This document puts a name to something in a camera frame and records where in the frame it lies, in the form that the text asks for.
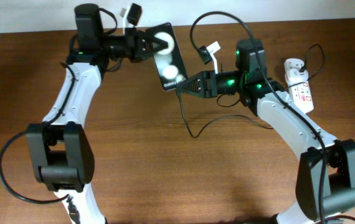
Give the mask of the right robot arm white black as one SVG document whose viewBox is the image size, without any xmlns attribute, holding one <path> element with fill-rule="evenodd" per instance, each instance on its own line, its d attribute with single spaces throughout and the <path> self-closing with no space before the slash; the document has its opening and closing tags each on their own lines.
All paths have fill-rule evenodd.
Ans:
<svg viewBox="0 0 355 224">
<path fill-rule="evenodd" d="M 299 160 L 296 201 L 270 223 L 328 223 L 355 208 L 355 141 L 340 141 L 313 122 L 290 94 L 267 77 L 258 39 L 237 43 L 233 72 L 203 71 L 177 84 L 178 95 L 201 98 L 238 93 L 241 103 L 268 123 Z"/>
</svg>

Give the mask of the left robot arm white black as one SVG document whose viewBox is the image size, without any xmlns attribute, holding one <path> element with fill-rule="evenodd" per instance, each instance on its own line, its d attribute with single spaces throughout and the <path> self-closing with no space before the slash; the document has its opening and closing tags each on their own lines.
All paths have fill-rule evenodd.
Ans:
<svg viewBox="0 0 355 224">
<path fill-rule="evenodd" d="M 84 130 L 92 98 L 100 87 L 110 61 L 124 58 L 142 62 L 175 47 L 169 24 L 146 31 L 128 28 L 122 35 L 103 29 L 101 12 L 93 3 L 74 9 L 77 34 L 62 66 L 66 76 L 53 109 L 39 124 L 30 124 L 27 143 L 35 178 L 57 196 L 72 223 L 106 223 L 92 189 L 95 158 Z"/>
</svg>

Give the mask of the black Galaxy flip smartphone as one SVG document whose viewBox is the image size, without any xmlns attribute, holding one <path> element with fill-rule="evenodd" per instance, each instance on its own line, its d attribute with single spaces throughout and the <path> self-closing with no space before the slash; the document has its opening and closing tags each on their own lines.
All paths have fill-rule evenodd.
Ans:
<svg viewBox="0 0 355 224">
<path fill-rule="evenodd" d="M 163 90 L 175 90 L 176 85 L 188 77 L 172 25 L 167 22 L 146 29 L 146 33 L 168 43 L 168 47 L 156 52 L 153 59 Z"/>
</svg>

